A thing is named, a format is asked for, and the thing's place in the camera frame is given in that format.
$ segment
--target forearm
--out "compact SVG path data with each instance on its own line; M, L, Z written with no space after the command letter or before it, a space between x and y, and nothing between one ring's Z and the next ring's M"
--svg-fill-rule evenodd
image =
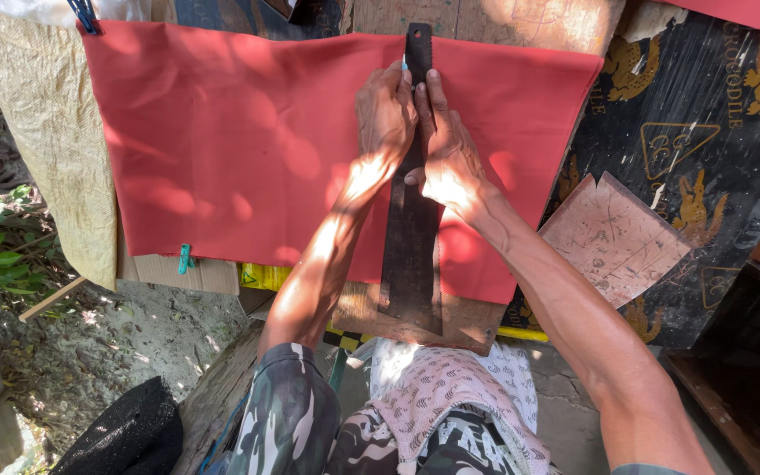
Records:
M279 343L316 347L342 293L362 224L387 175L351 167L342 192L274 299L258 360Z
M485 187L479 202L470 225L506 261L541 327L600 410L612 468L641 461L711 472L676 387L634 330L496 189Z
M589 391L629 371L613 371L613 358L628 357L642 373L647 364L656 364L611 304L521 219L499 191L485 189L480 203L471 226L501 254L542 328Z

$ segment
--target red cloth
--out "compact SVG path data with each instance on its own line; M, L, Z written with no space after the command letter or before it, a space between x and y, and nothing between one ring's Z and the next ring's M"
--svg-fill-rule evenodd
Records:
M760 0L665 0L701 14L760 29Z
M293 265L357 157L354 93L399 59L403 37L269 41L164 23L101 21L83 36L131 255ZM486 173L537 226L602 60L433 39ZM388 190L354 253L352 280L379 282ZM442 289L507 303L497 252L445 211Z

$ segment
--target finger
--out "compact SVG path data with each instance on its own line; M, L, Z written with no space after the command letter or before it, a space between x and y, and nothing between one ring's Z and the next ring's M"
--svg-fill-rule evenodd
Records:
M390 91L394 91L398 87L400 77L403 75L403 70L401 69L403 63L401 60L392 61L392 64L388 65L388 68L386 68L381 76L381 80Z
M419 167L406 174L404 177L404 183L408 184L409 186L418 185L418 190L421 191L424 189L424 182L427 179L428 177L424 173L424 167Z
M427 91L430 93L430 104L432 105L433 120L436 122L436 130L446 130L450 127L450 116L448 98L445 97L442 89L442 77L435 69L430 69L427 73Z
M404 107L404 114L409 119L409 126L412 127L418 120L416 105L412 100L412 72L404 71L400 75L398 83L398 102Z
M462 118L456 111L450 112L450 122L454 130L459 132L459 136L462 138L462 142L467 146L470 146L471 150L477 151L477 146L474 143L474 139L471 139L471 134L468 132L468 128L465 124L462 124Z
M383 69L383 68L377 68L374 71L372 71L371 74L368 74L368 79L365 80L365 84L363 85L363 87L366 87L367 85L369 85L372 82L374 82L384 72L385 72L385 69Z
M418 123L421 126L421 141L425 144L429 143L430 137L436 133L436 124L433 123L432 106L427 91L427 85L424 83L416 87L416 111Z

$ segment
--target teal plastic clip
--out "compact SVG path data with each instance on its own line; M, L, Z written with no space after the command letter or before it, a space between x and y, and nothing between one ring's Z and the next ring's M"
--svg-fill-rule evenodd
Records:
M189 255L189 244L181 244L181 262L177 264L177 273L186 274L186 268L195 269L195 258Z

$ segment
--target blue clothespin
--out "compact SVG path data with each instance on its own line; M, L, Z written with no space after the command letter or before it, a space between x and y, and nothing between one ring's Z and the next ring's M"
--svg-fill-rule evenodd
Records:
M84 31L90 35L98 35L99 30L93 25L95 17L95 11L93 11L93 4L90 0L67 0L67 3L75 12L75 16L81 20L81 25L84 26Z
M186 268L195 269L195 259L189 255L189 244L181 244L181 262L177 264L177 273L186 274Z

